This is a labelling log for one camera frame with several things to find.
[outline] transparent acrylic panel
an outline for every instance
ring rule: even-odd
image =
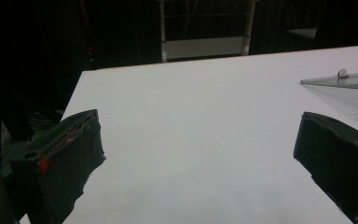
[[[301,80],[301,84],[358,89],[357,74],[340,74],[334,77],[319,77]]]

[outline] white tabletop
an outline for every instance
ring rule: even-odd
[[[304,111],[358,129],[358,47],[84,72],[65,111],[98,109],[107,160],[66,223],[351,223],[293,158]]]

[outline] chair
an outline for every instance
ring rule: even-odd
[[[255,2],[258,0],[158,1],[161,59],[164,63],[168,60],[248,55]],[[240,30],[227,31],[227,27],[223,27],[225,31],[216,32],[217,27],[222,28],[217,21],[224,24],[234,21]],[[170,33],[179,33],[179,36],[172,38]]]
[[[295,41],[297,50],[311,49],[324,11],[324,0],[288,0],[288,4],[292,28],[286,35]]]

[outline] chair backrest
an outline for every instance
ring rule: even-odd
[[[317,28],[324,0],[288,0],[292,29]]]

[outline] red marking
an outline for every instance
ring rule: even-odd
[[[48,166],[54,162],[55,160],[48,161],[46,160],[45,155],[40,155],[39,163],[38,163],[38,170],[40,173],[45,173],[48,171]]]

